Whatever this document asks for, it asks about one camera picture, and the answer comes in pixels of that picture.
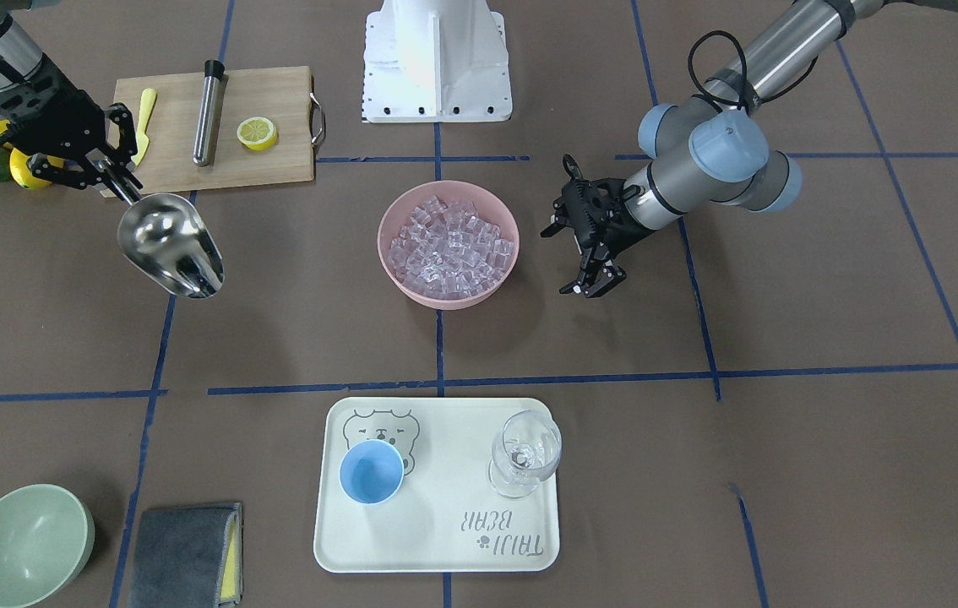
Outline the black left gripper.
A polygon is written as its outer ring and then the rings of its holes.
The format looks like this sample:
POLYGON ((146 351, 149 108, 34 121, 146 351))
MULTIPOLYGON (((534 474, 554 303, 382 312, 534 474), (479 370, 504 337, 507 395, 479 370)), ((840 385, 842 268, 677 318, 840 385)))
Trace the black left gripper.
POLYGON ((560 294, 597 299, 627 278, 625 269, 613 259, 645 238, 644 225, 629 211, 630 201, 644 195, 645 189, 626 184, 623 178, 587 180, 572 155, 563 156, 563 168, 569 180, 553 201, 550 223, 540 236, 552 238, 571 230, 580 252, 597 255, 582 254, 575 280, 559 289, 560 294))

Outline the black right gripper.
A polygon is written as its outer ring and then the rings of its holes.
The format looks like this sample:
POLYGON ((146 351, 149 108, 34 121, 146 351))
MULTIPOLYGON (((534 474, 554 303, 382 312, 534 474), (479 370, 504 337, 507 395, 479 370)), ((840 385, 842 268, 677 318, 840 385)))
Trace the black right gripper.
POLYGON ((11 143, 30 156, 36 176, 77 190, 101 182, 118 197, 142 196, 132 169, 139 151, 132 112, 123 103, 104 109, 51 59, 0 91, 0 116, 11 123, 11 143))

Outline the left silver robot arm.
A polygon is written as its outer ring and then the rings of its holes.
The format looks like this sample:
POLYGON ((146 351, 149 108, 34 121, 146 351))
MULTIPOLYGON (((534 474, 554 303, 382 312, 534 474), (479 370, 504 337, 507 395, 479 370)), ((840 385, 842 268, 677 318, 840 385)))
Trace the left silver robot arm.
POLYGON ((595 299, 610 292, 627 276, 619 254, 702 204, 775 213, 793 203, 800 166, 769 146, 754 115, 801 84, 827 46, 881 8, 880 1, 795 1, 749 45, 734 41, 732 62, 707 79, 691 74, 691 97, 646 112, 637 139, 648 163, 630 177, 590 180, 564 155, 568 180, 541 232, 573 232, 580 264, 561 293, 595 299))

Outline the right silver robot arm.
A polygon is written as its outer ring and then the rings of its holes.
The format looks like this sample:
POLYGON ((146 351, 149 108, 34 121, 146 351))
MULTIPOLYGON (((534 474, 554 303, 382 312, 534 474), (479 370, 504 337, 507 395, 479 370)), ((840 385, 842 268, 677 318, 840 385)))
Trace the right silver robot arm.
POLYGON ((32 176, 136 203, 142 183, 132 173, 132 112, 123 103, 101 107, 69 80, 15 22, 13 11, 32 7, 0 1, 0 116, 8 120, 0 142, 28 155, 32 176))

